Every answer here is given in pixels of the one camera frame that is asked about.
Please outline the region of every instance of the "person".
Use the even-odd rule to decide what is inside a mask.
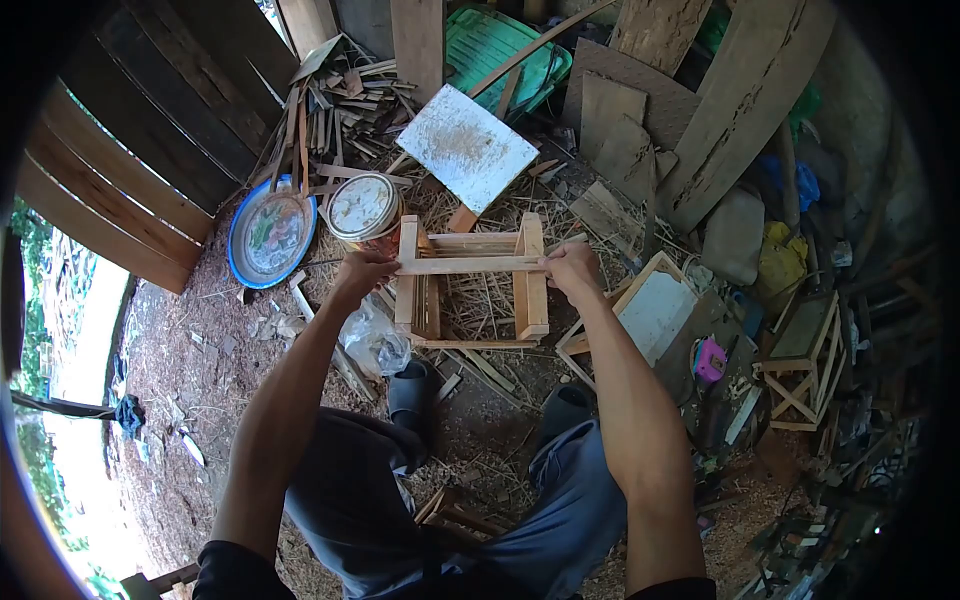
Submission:
[[[516,528],[456,547],[437,533],[443,528],[414,522],[394,475],[413,472],[427,456],[423,414],[435,390],[423,384],[419,361],[391,381],[392,422],[320,406],[344,320],[398,268],[379,254],[354,252],[240,419],[193,597],[292,598],[274,571],[286,511],[340,576],[346,598],[569,598],[624,528],[627,596],[714,598],[677,407],[613,314],[590,247],[566,244],[541,264],[548,284],[583,317],[599,420],[587,414],[549,432],[548,421],[556,427],[563,411],[544,409],[541,434],[549,435],[541,435],[529,467],[540,496]],[[568,414],[583,408],[577,395],[567,396],[554,404]]]

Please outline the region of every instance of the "forearm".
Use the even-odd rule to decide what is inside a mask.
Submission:
[[[597,292],[580,305],[611,474],[628,501],[663,493],[690,498],[693,477],[680,411],[606,299]]]
[[[253,395],[233,439],[214,540],[239,543],[273,562],[284,491],[313,435],[347,314],[328,299]]]

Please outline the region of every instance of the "dirt floor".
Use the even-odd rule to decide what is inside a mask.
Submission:
[[[549,142],[542,150],[544,158],[553,153],[568,160]],[[587,188],[592,177],[579,163],[570,163],[562,180],[567,182],[568,189],[564,196],[572,200]],[[406,176],[422,178],[423,172]],[[546,245],[582,231],[572,213],[565,209],[563,198],[529,178],[521,179],[513,193],[505,194],[505,200],[485,213],[480,229],[516,230],[519,213],[536,210],[547,216]],[[114,459],[110,461],[112,475],[123,482],[124,502],[133,506],[155,557],[158,572],[147,572],[148,577],[194,561],[208,539],[226,483],[229,449],[237,422],[257,386],[288,348],[288,342],[276,336],[264,341],[257,339],[257,330],[263,324],[259,320],[271,316],[271,300],[284,313],[300,313],[287,286],[282,284],[256,292],[250,305],[242,305],[235,297],[238,288],[226,261],[226,243],[237,204],[234,200],[221,211],[187,291],[175,297],[152,284],[141,283],[126,315],[123,346],[130,356],[127,390],[139,396],[145,408],[145,440],[150,446],[150,458],[142,462],[134,442],[123,440],[116,433],[110,436],[108,454]],[[428,182],[418,183],[407,201],[408,211],[418,212],[432,230],[441,229],[437,224],[445,222],[455,205],[445,191],[430,190]],[[322,225],[318,232],[304,261],[335,257],[342,252]],[[625,275],[623,266],[614,252],[590,237],[600,250],[604,277],[613,288]],[[689,254],[679,250],[676,253],[679,263]],[[308,278],[301,287],[314,307],[323,300],[335,271],[335,265],[308,269]],[[488,289],[497,289],[499,283],[493,277],[483,281]],[[508,296],[489,293],[490,298],[497,300],[495,305],[490,301],[488,310],[493,316],[489,320],[482,310],[478,315],[458,313],[460,309],[450,305],[456,302],[455,298],[448,301],[444,310],[461,327],[462,334],[470,334],[468,324],[473,323],[474,334],[492,335],[489,321],[504,321],[504,315],[512,316]],[[464,491],[467,505],[509,527],[532,505],[534,496],[525,468],[535,443],[538,407],[562,377],[572,376],[552,350],[576,314],[555,290],[550,291],[549,307],[552,333],[539,348],[484,352],[516,384],[514,396],[523,405],[522,410],[492,393],[467,372],[461,373],[464,380],[439,409],[436,457],[403,482],[418,506],[441,486],[455,485]],[[498,334],[510,332],[509,324],[501,326],[506,329]],[[235,341],[229,352],[225,351],[230,346],[228,336]],[[459,370],[437,351],[427,354],[427,358],[439,365],[445,375]],[[324,390],[324,405],[381,419],[387,417],[385,398],[371,404],[332,369]],[[188,428],[188,435],[203,451],[205,468],[194,461],[184,446],[178,433],[182,426]],[[792,447],[798,454],[804,453],[796,440]],[[749,464],[752,458],[748,450],[732,465]],[[749,470],[731,481],[728,488],[746,492],[746,496],[739,503],[710,514],[716,519],[716,527],[704,541],[708,573],[716,580],[720,597],[732,597],[756,574],[752,554],[745,551],[747,543],[780,513],[790,492],[773,483],[762,468]],[[805,502],[801,492],[791,495],[791,506]],[[625,549],[623,544],[615,547],[604,565],[588,578],[582,590],[585,598],[623,597]],[[312,557],[303,537],[286,517],[277,542],[276,569],[298,598],[341,597],[339,581]]]

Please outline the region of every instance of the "hand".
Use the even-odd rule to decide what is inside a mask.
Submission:
[[[340,263],[328,301],[351,313],[360,308],[364,296],[389,281],[399,268],[400,263],[378,252],[351,252]]]
[[[560,289],[576,308],[580,309],[591,298],[603,298],[603,290],[597,283],[600,259],[589,244],[563,244],[541,258],[540,265],[546,268],[547,285]]]

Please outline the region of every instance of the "green plastic crate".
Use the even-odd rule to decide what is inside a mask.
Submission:
[[[540,34],[536,30],[505,14],[484,5],[466,4],[446,20],[446,61],[457,69],[446,82],[466,93],[537,37]],[[531,112],[570,72],[573,57],[565,48],[557,46],[554,50],[554,46],[548,42],[520,63],[523,70],[509,111],[523,107],[523,112]],[[508,75],[505,73],[474,101],[493,113]]]

